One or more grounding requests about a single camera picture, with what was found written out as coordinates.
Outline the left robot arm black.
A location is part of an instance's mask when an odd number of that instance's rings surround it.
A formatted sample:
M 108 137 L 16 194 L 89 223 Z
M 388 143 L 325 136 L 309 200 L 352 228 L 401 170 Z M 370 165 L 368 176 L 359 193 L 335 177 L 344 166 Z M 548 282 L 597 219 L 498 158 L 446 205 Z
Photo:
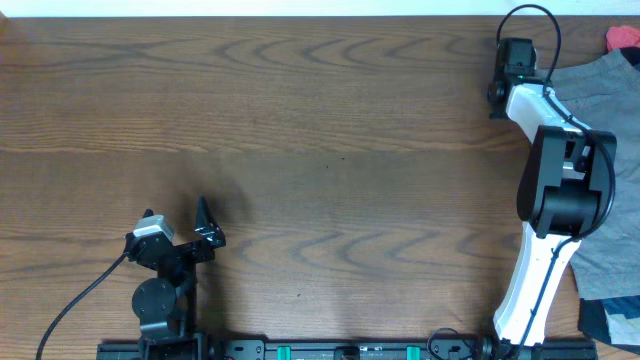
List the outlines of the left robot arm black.
M 166 217 L 148 209 L 125 236 L 128 260 L 156 272 L 132 295 L 132 309 L 143 338 L 150 341 L 189 337 L 196 332 L 196 266 L 212 261 L 226 238 L 206 199 L 198 199 L 194 231 L 199 238 L 181 245 Z

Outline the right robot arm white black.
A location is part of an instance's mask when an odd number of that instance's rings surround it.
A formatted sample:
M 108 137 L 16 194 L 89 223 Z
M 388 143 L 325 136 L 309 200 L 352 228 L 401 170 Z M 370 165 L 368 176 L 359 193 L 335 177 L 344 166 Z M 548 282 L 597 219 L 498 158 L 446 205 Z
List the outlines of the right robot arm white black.
M 498 340 L 514 348 L 543 343 L 569 260 L 608 216 L 616 187 L 616 137 L 577 120 L 550 78 L 537 75 L 536 60 L 531 40 L 498 40 L 487 94 L 494 116 L 516 123 L 530 143 L 516 204 L 522 244 L 493 317 Z

